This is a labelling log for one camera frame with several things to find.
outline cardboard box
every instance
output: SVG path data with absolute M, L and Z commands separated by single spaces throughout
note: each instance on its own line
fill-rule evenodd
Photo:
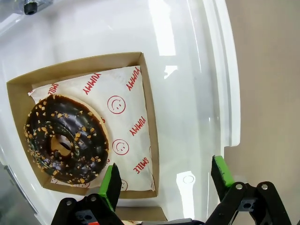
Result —
M 167 221 L 160 207 L 117 207 L 116 214 L 121 220 Z
M 58 81 L 67 80 L 73 77 L 79 77 L 95 72 L 137 65 L 141 67 L 142 73 L 142 82 L 144 88 L 151 143 L 155 191 L 122 191 L 120 198 L 151 198 L 156 197 L 158 195 L 159 155 L 157 128 L 149 75 L 144 55 L 141 52 L 109 54 L 72 60 L 38 69 L 36 71 L 19 76 L 7 82 L 8 98 L 10 101 L 10 107 L 14 117 L 15 126 L 17 128 L 17 132 L 19 134 L 22 146 L 24 148 L 24 152 L 42 187 L 54 191 L 60 191 L 77 195 L 86 195 L 86 193 L 88 192 L 88 188 L 70 187 L 51 183 L 51 176 L 45 172 L 41 172 L 38 166 L 35 163 L 33 163 L 32 156 L 29 152 L 27 152 L 28 144 L 25 140 L 23 130 L 23 126 L 26 122 L 28 113 L 32 110 L 33 106 L 35 105 L 33 99 L 28 96 L 28 92 L 30 92 L 33 88 L 41 87 L 46 84 L 51 84 Z

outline donut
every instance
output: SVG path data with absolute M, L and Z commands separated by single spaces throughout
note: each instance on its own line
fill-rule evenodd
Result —
M 57 180 L 88 183 L 106 165 L 107 130 L 98 113 L 79 99 L 48 96 L 28 114 L 24 130 L 34 163 Z M 70 147 L 59 142 L 63 136 Z

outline brown cardboard tray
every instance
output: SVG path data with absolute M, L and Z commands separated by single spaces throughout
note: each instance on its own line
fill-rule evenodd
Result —
M 144 96 L 146 102 L 151 153 L 153 166 L 153 179 L 155 191 L 122 191 L 120 198 L 136 199 L 151 198 L 158 195 L 159 184 L 159 155 L 158 155 L 158 136 L 156 128 L 156 120 L 154 113 L 153 98 L 150 87 L 150 80 L 144 55 L 141 52 L 117 53 L 109 55 L 93 56 L 78 60 L 63 62 L 53 66 L 38 69 L 36 71 L 24 74 L 7 82 L 8 98 L 11 111 L 14 117 L 15 126 L 19 134 L 23 150 L 29 160 L 29 163 L 35 173 L 41 186 L 50 190 L 86 195 L 88 188 L 71 187 L 50 182 L 51 176 L 45 172 L 41 172 L 38 166 L 33 163 L 30 153 L 27 151 L 28 144 L 25 140 L 23 126 L 26 122 L 28 113 L 35 105 L 33 99 L 28 96 L 28 92 L 32 88 L 44 86 L 58 81 L 70 79 L 71 77 L 79 77 L 95 72 L 137 66 L 141 67 L 142 82 L 144 88 Z

